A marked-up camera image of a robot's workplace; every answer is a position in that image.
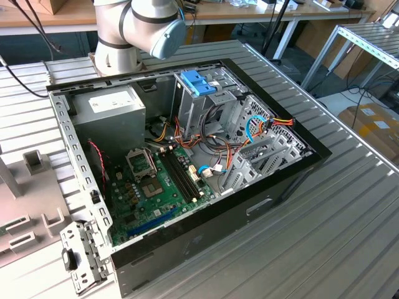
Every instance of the blue plastic clip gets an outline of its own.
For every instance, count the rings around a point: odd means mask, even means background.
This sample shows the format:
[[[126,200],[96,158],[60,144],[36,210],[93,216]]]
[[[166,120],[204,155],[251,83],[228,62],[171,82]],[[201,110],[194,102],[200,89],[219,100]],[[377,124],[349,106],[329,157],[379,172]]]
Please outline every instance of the blue plastic clip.
[[[198,97],[216,92],[216,88],[210,86],[205,77],[201,76],[196,70],[182,72],[181,78],[190,86]]]

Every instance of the aluminum table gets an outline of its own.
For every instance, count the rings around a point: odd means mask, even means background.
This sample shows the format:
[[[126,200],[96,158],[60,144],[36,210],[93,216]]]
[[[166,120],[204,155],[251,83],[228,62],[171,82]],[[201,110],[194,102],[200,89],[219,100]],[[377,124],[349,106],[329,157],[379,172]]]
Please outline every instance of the aluminum table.
[[[130,298],[391,298],[399,286],[399,170],[310,95],[238,41],[182,47],[149,69],[230,58],[333,155],[285,203],[136,291]],[[57,83],[94,78],[89,59],[49,63]],[[42,64],[13,67],[44,92]],[[85,216],[50,101],[0,69],[0,145],[6,163],[47,153],[75,219]],[[76,298],[57,242],[0,268],[2,298]],[[85,297],[119,298],[113,276]]]
[[[329,70],[332,70],[340,62],[352,43],[379,60],[360,87],[366,86],[383,64],[387,64],[394,69],[399,68],[399,32],[384,28],[379,23],[337,25],[302,82],[301,87],[303,89],[306,89],[311,83],[337,36],[342,36],[347,41],[331,63]]]

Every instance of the wooden table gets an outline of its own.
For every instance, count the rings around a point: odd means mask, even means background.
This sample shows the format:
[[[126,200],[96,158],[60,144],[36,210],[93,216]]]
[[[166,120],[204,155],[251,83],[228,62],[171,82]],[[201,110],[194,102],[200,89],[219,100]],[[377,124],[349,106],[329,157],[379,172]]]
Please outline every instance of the wooden table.
[[[1,8],[3,11],[0,11],[0,36],[37,33],[17,9],[10,7]],[[230,5],[230,3],[214,4],[204,2],[197,5],[197,8],[198,12],[195,20],[197,26],[237,24],[243,22],[268,22],[272,16],[271,9],[265,10],[261,9],[259,6],[253,5],[248,8],[236,8]],[[282,20],[289,21],[289,24],[274,58],[280,59],[282,57],[299,21],[360,18],[359,23],[364,23],[373,13],[374,11],[371,9],[366,9],[364,11],[350,10],[350,12],[329,12],[312,4],[312,1],[308,0],[307,4],[299,6],[297,10],[287,11],[284,14]],[[39,14],[39,17],[48,33],[97,30],[95,10],[91,0],[69,0],[55,16]],[[186,24],[192,25],[192,23],[192,15],[187,14]]]

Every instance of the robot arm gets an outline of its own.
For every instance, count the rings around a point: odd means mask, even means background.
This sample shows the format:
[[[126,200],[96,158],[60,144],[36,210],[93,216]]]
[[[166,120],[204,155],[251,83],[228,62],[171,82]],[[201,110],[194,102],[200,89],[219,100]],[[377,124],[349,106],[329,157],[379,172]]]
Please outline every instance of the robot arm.
[[[185,40],[186,26],[174,0],[95,0],[94,5],[99,33],[95,64],[104,75],[139,70],[139,49],[169,58]]]

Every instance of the red cable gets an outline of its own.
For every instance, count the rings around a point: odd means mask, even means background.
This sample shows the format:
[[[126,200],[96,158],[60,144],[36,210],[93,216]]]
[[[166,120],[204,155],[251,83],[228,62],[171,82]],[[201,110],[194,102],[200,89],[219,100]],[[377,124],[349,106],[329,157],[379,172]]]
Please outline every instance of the red cable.
[[[98,148],[97,145],[95,145],[93,142],[88,141],[90,145],[94,147],[94,149],[97,151],[97,154],[99,155],[100,162],[101,162],[101,170],[102,170],[102,187],[104,191],[104,199],[105,199],[105,167],[104,167],[104,160],[102,159],[102,154],[100,149]]]

